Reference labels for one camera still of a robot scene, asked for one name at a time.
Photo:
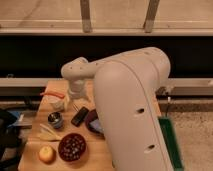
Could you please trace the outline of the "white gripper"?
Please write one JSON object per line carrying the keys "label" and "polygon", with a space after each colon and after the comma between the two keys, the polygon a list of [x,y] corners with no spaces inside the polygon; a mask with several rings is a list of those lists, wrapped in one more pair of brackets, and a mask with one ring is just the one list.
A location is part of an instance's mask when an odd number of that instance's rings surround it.
{"label": "white gripper", "polygon": [[68,109],[70,103],[70,97],[72,99],[80,99],[83,98],[87,102],[91,102],[89,96],[86,94],[85,90],[85,81],[84,80],[74,80],[69,81],[69,89],[68,94],[64,97],[64,110]]}

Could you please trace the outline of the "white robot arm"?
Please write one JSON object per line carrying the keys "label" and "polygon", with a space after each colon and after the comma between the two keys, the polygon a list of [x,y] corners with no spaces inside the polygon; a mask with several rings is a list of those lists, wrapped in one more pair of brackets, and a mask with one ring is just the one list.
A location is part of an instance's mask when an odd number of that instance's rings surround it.
{"label": "white robot arm", "polygon": [[96,111],[116,171],[174,171],[155,110],[155,92],[170,73],[168,56],[147,47],[89,62],[65,64],[62,77],[73,99],[93,80]]}

